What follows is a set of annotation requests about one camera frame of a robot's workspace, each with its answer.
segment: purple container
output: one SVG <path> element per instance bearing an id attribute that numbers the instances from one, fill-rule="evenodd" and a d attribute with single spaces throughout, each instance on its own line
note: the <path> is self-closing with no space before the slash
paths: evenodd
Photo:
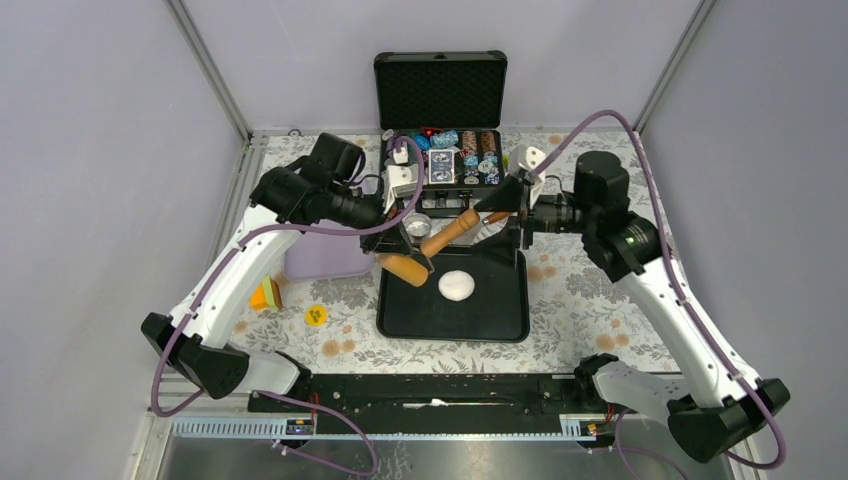
<path id="1" fill-rule="evenodd" d="M 329 220 L 319 227 L 351 230 Z M 371 271 L 374 255 L 359 248 L 359 237 L 306 233 L 286 250 L 283 273 L 292 282 L 355 277 Z"/>

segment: orange block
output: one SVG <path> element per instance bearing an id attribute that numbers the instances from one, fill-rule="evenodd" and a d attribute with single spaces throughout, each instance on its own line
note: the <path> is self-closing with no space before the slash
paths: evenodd
<path id="1" fill-rule="evenodd" d="M 263 278 L 262 283 L 250 297 L 249 305 L 250 308 L 256 311 L 265 308 L 270 308 L 271 310 L 283 308 L 280 286 L 271 277 Z"/>

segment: open case lid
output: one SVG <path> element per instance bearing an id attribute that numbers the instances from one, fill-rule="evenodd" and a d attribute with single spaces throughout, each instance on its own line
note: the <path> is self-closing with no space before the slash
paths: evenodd
<path id="1" fill-rule="evenodd" d="M 506 55 L 384 52 L 374 59 L 383 130 L 488 128 L 501 123 Z"/>

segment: white dough ball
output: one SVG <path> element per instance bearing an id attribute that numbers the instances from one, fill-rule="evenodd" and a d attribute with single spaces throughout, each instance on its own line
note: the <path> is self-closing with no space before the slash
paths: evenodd
<path id="1" fill-rule="evenodd" d="M 439 292 L 448 300 L 461 302 L 474 293 L 474 279 L 462 270 L 454 270 L 439 279 Z"/>

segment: blue poker chip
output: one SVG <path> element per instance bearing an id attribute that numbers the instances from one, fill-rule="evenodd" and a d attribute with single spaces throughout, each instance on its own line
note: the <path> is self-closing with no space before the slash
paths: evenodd
<path id="1" fill-rule="evenodd" d="M 427 137 L 424 135 L 416 135 L 415 143 L 418 145 L 418 148 L 423 150 L 430 150 L 430 141 L 427 140 Z"/>

